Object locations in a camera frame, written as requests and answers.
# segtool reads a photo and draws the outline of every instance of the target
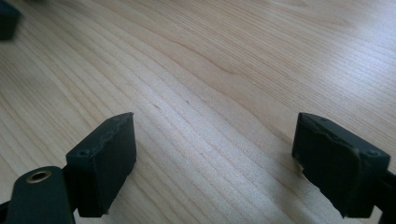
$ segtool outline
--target wood grain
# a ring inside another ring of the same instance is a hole
[[[24,19],[0,44],[0,202],[132,111],[135,169],[78,223],[378,221],[342,219],[290,152],[304,111],[396,156],[394,1],[9,2]]]

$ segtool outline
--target dark object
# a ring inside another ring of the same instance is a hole
[[[20,17],[21,13],[15,7],[0,1],[0,41],[12,39]]]
[[[300,113],[292,156],[343,217],[369,217],[376,205],[382,223],[396,223],[396,178],[386,152],[328,119]]]
[[[101,217],[134,168],[132,113],[107,119],[66,155],[67,165],[42,167],[15,182],[9,203],[0,205],[0,223],[75,223]]]

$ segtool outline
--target light wood surface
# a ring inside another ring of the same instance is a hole
[[[304,111],[396,156],[394,1],[9,2],[23,21],[0,43],[0,202],[132,111],[135,168],[108,216],[78,223],[378,221],[342,219],[290,153]]]

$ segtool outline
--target wooden table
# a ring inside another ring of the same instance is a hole
[[[78,223],[378,221],[342,219],[290,153],[304,111],[396,156],[394,1],[9,2],[24,20],[0,43],[0,202],[132,111],[135,168],[108,216]]]

